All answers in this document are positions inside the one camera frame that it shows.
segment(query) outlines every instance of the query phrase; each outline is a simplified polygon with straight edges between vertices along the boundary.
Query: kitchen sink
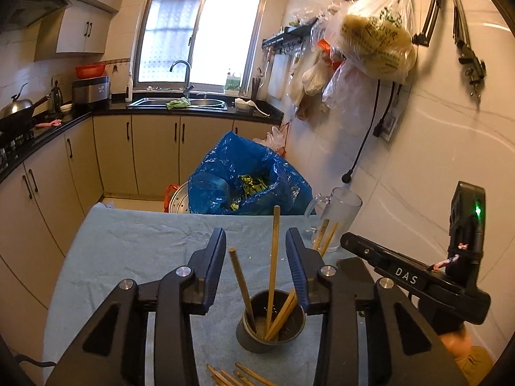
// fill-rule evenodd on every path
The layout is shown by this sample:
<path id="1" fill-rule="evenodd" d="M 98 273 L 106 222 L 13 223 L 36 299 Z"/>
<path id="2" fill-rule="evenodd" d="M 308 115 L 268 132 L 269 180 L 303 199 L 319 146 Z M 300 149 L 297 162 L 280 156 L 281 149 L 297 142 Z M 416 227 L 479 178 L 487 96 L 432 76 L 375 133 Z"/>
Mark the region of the kitchen sink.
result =
<path id="1" fill-rule="evenodd" d="M 171 102 L 172 100 L 178 100 L 177 98 L 150 98 L 146 97 L 140 100 L 137 100 L 131 104 L 129 107 L 138 107 L 138 108 L 166 108 L 166 103 Z M 190 103 L 192 104 L 189 107 L 175 107 L 173 110 L 227 110 L 227 104 L 225 104 L 222 100 L 215 99 L 191 99 Z"/>

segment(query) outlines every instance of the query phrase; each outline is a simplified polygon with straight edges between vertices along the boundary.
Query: window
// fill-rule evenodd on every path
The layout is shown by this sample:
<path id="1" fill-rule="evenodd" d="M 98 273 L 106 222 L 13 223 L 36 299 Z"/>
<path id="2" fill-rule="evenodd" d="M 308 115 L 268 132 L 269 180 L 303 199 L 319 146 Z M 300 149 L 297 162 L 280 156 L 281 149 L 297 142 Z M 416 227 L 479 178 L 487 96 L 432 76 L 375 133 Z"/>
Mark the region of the window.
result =
<path id="1" fill-rule="evenodd" d="M 136 54 L 136 86 L 179 89 L 187 60 L 195 90 L 222 91 L 227 73 L 246 86 L 261 0 L 149 0 Z"/>

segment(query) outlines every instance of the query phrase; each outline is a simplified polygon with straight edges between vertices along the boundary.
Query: silver screw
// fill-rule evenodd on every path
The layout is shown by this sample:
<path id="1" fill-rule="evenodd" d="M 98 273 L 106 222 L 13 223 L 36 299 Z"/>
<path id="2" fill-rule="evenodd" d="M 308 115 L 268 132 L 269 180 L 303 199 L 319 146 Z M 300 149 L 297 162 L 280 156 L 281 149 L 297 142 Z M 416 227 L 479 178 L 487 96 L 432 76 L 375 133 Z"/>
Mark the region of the silver screw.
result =
<path id="1" fill-rule="evenodd" d="M 379 280 L 379 285 L 383 289 L 391 289 L 393 286 L 395 286 L 395 283 L 391 278 L 383 277 L 381 280 Z"/>
<path id="2" fill-rule="evenodd" d="M 122 290 L 129 290 L 132 286 L 134 286 L 134 282 L 130 278 L 124 278 L 118 283 L 118 287 Z"/>
<path id="3" fill-rule="evenodd" d="M 182 267 L 179 267 L 175 270 L 175 274 L 177 274 L 179 277 L 189 276 L 191 272 L 192 270 L 187 265 L 183 265 Z"/>
<path id="4" fill-rule="evenodd" d="M 336 268 L 334 268 L 332 265 L 324 265 L 320 269 L 320 273 L 322 273 L 326 277 L 331 277 L 336 274 Z"/>

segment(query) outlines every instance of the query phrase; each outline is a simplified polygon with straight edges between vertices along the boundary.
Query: frosted glass window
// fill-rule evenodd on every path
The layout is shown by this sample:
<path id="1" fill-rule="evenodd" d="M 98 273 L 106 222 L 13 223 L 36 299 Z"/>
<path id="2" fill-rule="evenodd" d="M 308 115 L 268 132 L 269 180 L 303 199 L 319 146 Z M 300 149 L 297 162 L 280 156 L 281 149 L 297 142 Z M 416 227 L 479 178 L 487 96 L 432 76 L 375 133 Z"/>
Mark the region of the frosted glass window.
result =
<path id="1" fill-rule="evenodd" d="M 186 67 L 170 66 L 187 60 L 200 0 L 152 0 L 141 48 L 139 82 L 184 81 Z"/>
<path id="2" fill-rule="evenodd" d="M 206 0 L 195 46 L 191 81 L 224 85 L 227 72 L 243 76 L 259 0 Z"/>

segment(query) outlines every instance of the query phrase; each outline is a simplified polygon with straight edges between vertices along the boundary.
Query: cabinet door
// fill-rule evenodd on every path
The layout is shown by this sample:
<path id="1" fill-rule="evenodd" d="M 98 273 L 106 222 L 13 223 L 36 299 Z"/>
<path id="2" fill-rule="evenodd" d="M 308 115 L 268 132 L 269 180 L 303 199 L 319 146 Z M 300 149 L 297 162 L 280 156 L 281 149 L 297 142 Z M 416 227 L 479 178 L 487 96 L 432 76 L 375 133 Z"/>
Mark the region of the cabinet door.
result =
<path id="1" fill-rule="evenodd" d="M 46 308 L 16 279 L 0 260 L 0 334 L 15 353 L 42 361 Z M 33 382 L 43 384 L 42 371 L 29 363 L 21 364 Z"/>
<path id="2" fill-rule="evenodd" d="M 232 128 L 236 135 L 242 138 L 253 140 L 254 138 L 266 139 L 266 134 L 272 132 L 269 123 L 247 122 L 245 120 L 235 120 Z"/>
<path id="3" fill-rule="evenodd" d="M 95 116 L 93 127 L 104 193 L 137 194 L 130 115 Z"/>
<path id="4" fill-rule="evenodd" d="M 64 10 L 57 38 L 56 53 L 82 53 L 86 45 L 91 6 L 77 0 L 70 0 L 70 3 L 71 6 Z"/>
<path id="5" fill-rule="evenodd" d="M 86 35 L 84 52 L 104 53 L 106 51 L 107 32 L 109 32 L 111 14 L 93 6 L 89 6 L 88 10 L 89 30 Z"/>
<path id="6" fill-rule="evenodd" d="M 227 132 L 232 130 L 232 120 L 209 117 L 181 117 L 179 144 L 180 184 L 185 183 Z"/>
<path id="7" fill-rule="evenodd" d="M 45 225 L 35 193 L 28 188 L 28 177 L 20 165 L 0 184 L 0 256 L 23 286 L 48 308 L 64 255 Z"/>
<path id="8" fill-rule="evenodd" d="M 96 160 L 93 118 L 84 120 L 64 133 L 71 176 L 86 215 L 102 196 L 102 183 Z"/>
<path id="9" fill-rule="evenodd" d="M 23 163 L 48 229 L 66 255 L 84 220 L 84 212 L 73 184 L 64 135 L 48 142 Z"/>
<path id="10" fill-rule="evenodd" d="M 179 116 L 133 115 L 134 164 L 141 195 L 164 197 L 179 184 Z"/>

